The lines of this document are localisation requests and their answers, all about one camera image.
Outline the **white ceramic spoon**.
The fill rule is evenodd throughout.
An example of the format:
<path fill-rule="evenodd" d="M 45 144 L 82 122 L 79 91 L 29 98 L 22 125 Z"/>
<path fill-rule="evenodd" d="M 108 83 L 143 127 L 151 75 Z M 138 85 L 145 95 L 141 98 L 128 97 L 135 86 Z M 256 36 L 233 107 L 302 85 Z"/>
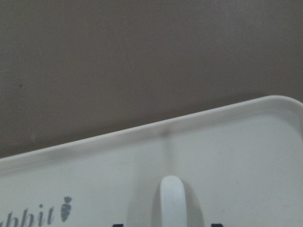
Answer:
<path fill-rule="evenodd" d="M 185 188 L 176 176 L 166 176 L 160 183 L 160 211 L 162 227 L 187 227 Z"/>

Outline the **cream rabbit print tray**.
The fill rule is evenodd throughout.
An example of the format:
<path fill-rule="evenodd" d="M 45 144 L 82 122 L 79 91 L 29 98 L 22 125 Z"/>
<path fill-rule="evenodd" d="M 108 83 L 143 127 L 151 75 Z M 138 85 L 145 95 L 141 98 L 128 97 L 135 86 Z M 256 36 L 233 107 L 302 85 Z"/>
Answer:
<path fill-rule="evenodd" d="M 3 227 L 161 227 L 160 183 L 188 227 L 303 224 L 303 104 L 266 96 L 0 161 Z"/>

